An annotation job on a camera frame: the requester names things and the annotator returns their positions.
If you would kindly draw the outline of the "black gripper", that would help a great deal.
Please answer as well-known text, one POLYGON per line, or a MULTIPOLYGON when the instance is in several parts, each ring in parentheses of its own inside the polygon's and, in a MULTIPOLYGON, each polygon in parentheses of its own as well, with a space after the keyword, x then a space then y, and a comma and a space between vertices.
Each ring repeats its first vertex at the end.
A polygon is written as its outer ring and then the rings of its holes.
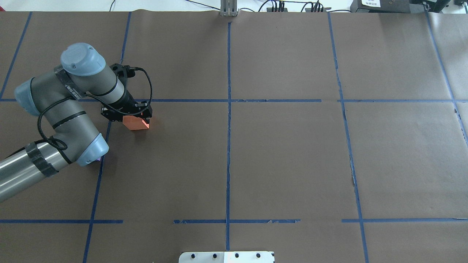
POLYGON ((136 101, 129 93, 110 105, 103 104, 101 115, 111 122, 122 122, 125 116, 141 118, 149 123, 152 118, 152 107, 150 100, 136 101))

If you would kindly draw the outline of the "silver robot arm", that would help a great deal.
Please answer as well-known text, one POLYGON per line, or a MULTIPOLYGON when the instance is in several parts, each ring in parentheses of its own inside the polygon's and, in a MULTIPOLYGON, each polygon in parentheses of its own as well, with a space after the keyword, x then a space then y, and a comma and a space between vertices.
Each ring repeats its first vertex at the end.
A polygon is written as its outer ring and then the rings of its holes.
POLYGON ((79 166, 102 158, 109 146, 80 100, 101 103, 101 115, 111 122, 132 116, 148 125, 152 118, 148 100, 137 102, 127 88, 141 67, 108 65, 87 43, 74 43, 60 56, 52 71, 33 77, 15 89, 17 103, 37 117, 40 140, 30 142, 1 161, 1 201, 4 202, 73 163, 79 166))

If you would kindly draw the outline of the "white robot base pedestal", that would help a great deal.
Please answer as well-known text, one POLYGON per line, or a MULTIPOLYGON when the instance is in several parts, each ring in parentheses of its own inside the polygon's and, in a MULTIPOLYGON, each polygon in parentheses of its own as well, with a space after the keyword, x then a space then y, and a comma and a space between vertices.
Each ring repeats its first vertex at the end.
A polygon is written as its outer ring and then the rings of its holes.
POLYGON ((209 251, 184 252, 179 263, 274 263, 271 251, 209 251))

